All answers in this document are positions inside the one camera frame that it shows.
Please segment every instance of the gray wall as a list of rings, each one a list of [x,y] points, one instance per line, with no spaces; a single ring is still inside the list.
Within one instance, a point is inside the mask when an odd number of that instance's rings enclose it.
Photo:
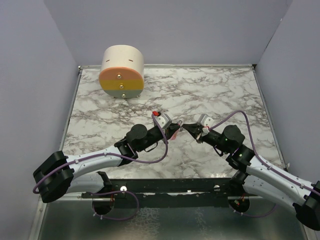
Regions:
[[[58,149],[77,65],[41,0],[0,1],[0,239],[27,239],[33,171]]]
[[[290,172],[320,180],[320,1],[294,0],[256,73]]]
[[[44,0],[79,65],[112,45],[149,64],[256,64],[292,0]]]

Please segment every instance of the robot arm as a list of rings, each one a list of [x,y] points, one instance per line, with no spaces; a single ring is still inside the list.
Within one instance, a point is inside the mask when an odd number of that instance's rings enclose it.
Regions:
[[[167,139],[173,136],[180,125],[172,123],[165,113],[153,112],[152,118],[155,125],[153,128],[147,130],[144,125],[136,124],[125,138],[116,142],[114,146],[82,155],[65,156],[62,151],[54,152],[34,171],[36,186],[33,192],[40,193],[44,203],[53,202],[66,193],[96,193],[104,187],[108,188],[110,181],[107,175],[104,172],[90,176],[85,174],[103,168],[120,167],[132,161],[146,164],[160,162],[168,151]],[[156,161],[137,160],[137,152],[154,144],[158,145],[160,140],[166,143],[166,152],[162,158]]]
[[[203,114],[197,123],[183,124],[182,128],[198,143],[211,145],[220,157],[228,155],[226,161],[238,170],[232,178],[232,181],[238,184],[237,188],[243,188],[248,194],[258,195],[282,205],[296,213],[302,224],[320,231],[320,181],[313,184],[271,164],[257,154],[254,144],[253,150],[243,145],[245,136],[236,125],[228,125],[222,133],[218,133],[212,129],[218,124],[212,127],[213,123],[211,117]]]

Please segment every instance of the cable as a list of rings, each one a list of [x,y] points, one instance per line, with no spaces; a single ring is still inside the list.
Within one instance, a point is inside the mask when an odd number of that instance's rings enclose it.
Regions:
[[[94,212],[93,216],[98,216],[98,217],[100,217],[101,220],[102,219],[109,219],[109,220],[115,220],[115,221],[125,221],[125,220],[132,219],[139,211],[139,200],[138,200],[137,196],[133,192],[130,192],[130,191],[110,191],[110,192],[105,192],[105,193],[93,193],[93,192],[90,192],[90,195],[103,196],[103,195],[121,194],[121,193],[130,194],[131,196],[134,197],[134,199],[136,201],[136,209],[135,209],[135,212],[132,215],[127,216],[127,217],[122,217],[122,218],[115,218],[115,217],[110,217],[110,216],[105,216],[105,215],[99,215],[99,214],[96,213],[95,208],[92,206],[92,210]]]
[[[39,194],[40,192],[37,191],[37,188],[45,181],[47,180],[51,175],[53,175],[54,173],[56,173],[57,171],[65,168],[66,166],[69,166],[71,164],[75,164],[76,161],[77,162],[82,162],[84,160],[88,160],[88,159],[92,159],[92,158],[96,158],[96,157],[101,157],[101,156],[115,156],[115,157],[119,157],[119,158],[122,158],[122,159],[127,159],[127,160],[130,160],[130,161],[133,161],[133,162],[137,162],[137,163],[141,163],[141,164],[155,164],[155,163],[159,163],[161,162],[163,159],[165,159],[165,157],[167,156],[168,154],[168,140],[166,138],[166,134],[164,132],[164,130],[162,129],[162,127],[160,126],[160,124],[157,122],[155,116],[152,114],[151,115],[152,117],[152,120],[153,122],[157,125],[157,127],[159,128],[161,134],[162,134],[162,137],[164,139],[164,144],[165,144],[165,152],[163,154],[163,156],[158,159],[158,160],[154,160],[154,161],[141,161],[141,160],[138,160],[138,159],[134,159],[134,158],[131,158],[131,157],[127,157],[127,156],[123,156],[123,155],[120,155],[120,154],[116,154],[116,153],[111,153],[111,152],[108,152],[108,153],[97,153],[97,154],[94,154],[94,155],[91,155],[91,156],[86,156],[86,157],[82,157],[82,158],[79,158],[77,160],[73,160],[73,161],[70,161],[70,162],[67,162],[65,164],[62,164],[61,166],[55,168],[54,170],[52,170],[51,172],[49,172],[47,175],[45,175],[33,188],[32,192],[34,194]]]
[[[285,174],[283,174],[282,172],[279,172],[278,170],[274,169],[273,167],[270,167],[270,165],[268,165],[265,161],[263,161],[258,153],[257,153],[257,150],[256,150],[256,146],[254,144],[254,140],[253,140],[253,137],[252,137],[252,133],[251,133],[251,129],[250,129],[250,125],[249,125],[249,119],[247,117],[247,114],[242,111],[242,110],[236,110],[234,112],[232,112],[229,116],[227,116],[224,120],[222,120],[221,122],[219,122],[218,124],[212,126],[209,128],[209,130],[211,131],[212,129],[215,129],[216,127],[220,126],[221,124],[223,124],[224,122],[226,122],[229,118],[231,118],[233,115],[235,115],[236,113],[242,113],[244,118],[245,118],[245,121],[246,121],[246,126],[248,128],[248,133],[249,133],[249,137],[250,137],[250,142],[251,142],[251,145],[252,145],[252,149],[253,149],[253,152],[256,156],[256,158],[263,164],[265,165],[268,169],[272,170],[273,172],[275,172],[276,174],[280,175],[281,177],[283,177],[284,179],[288,180],[289,182],[295,184],[295,185],[298,185],[299,187],[301,188],[304,188],[304,189],[307,189],[309,190],[310,192],[318,195],[320,197],[320,192],[317,192],[316,190],[312,189],[311,187],[308,187],[308,186],[305,186],[305,185],[301,185],[301,183],[291,179],[290,177],[286,176]]]
[[[268,211],[267,213],[262,214],[262,215],[250,215],[250,214],[239,212],[239,211],[235,210],[231,205],[229,205],[229,207],[236,214],[240,214],[241,216],[245,216],[245,217],[249,217],[249,218],[257,218],[258,219],[258,218],[264,218],[264,217],[269,216],[270,214],[272,214],[277,209],[278,205],[275,204],[270,211]]]

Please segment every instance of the marble table top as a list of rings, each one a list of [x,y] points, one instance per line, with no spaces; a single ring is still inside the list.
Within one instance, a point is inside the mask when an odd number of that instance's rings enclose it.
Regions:
[[[153,127],[152,111],[167,113],[172,122],[195,123],[200,114],[216,123],[234,110],[249,118],[256,149],[266,160],[282,166],[275,139],[260,96],[254,73],[243,68],[146,68],[140,98],[118,99],[107,95],[98,80],[99,69],[84,69],[66,133],[63,152],[80,155],[101,150],[121,140],[134,124]],[[237,125],[251,147],[246,122],[236,114],[217,127]],[[153,161],[165,151],[161,141],[152,152],[140,152],[139,159]],[[198,144],[187,131],[169,141],[167,157],[155,164],[132,162],[105,168],[114,179],[228,178],[236,172],[205,143]]]

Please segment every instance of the gray floor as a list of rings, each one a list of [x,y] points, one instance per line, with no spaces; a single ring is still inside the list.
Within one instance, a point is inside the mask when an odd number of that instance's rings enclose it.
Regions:
[[[263,214],[272,207],[271,202],[255,199],[251,201],[248,213]],[[39,239],[304,240],[305,238],[295,216],[281,207],[264,218],[240,216],[233,213],[230,208],[143,208],[135,218],[117,222],[93,217],[91,201],[79,200],[48,204]]]

